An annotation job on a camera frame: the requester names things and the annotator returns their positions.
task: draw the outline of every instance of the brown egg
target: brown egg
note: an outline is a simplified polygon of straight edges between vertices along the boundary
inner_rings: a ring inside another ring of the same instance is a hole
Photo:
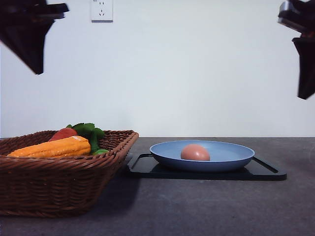
[[[210,154],[201,145],[189,144],[183,148],[181,152],[181,159],[197,160],[197,161],[210,161]]]

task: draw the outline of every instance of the gray countertop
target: gray countertop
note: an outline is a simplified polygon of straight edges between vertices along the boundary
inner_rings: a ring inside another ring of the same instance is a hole
[[[126,163],[153,144],[139,138]],[[287,172],[284,181],[131,178],[120,169],[86,214],[0,216],[0,236],[313,236],[315,138],[193,138],[245,145]]]

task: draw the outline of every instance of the black tray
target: black tray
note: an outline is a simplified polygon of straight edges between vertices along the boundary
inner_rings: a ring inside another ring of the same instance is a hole
[[[158,163],[151,154],[133,157],[128,163],[129,173],[143,178],[221,179],[221,180],[285,180],[286,172],[253,157],[245,167],[225,173],[200,173],[171,169]]]

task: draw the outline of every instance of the brown wicker basket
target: brown wicker basket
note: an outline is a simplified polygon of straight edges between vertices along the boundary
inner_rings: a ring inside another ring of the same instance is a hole
[[[6,156],[46,142],[54,133],[42,131],[0,141],[0,214],[69,217],[87,212],[139,137],[132,130],[105,131],[99,146],[109,152],[95,156]]]

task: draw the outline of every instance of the corn cob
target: corn cob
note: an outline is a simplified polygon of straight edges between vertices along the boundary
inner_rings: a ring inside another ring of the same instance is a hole
[[[24,147],[11,152],[13,157],[64,157],[87,155],[91,151],[89,141],[81,136],[45,142],[38,145]]]

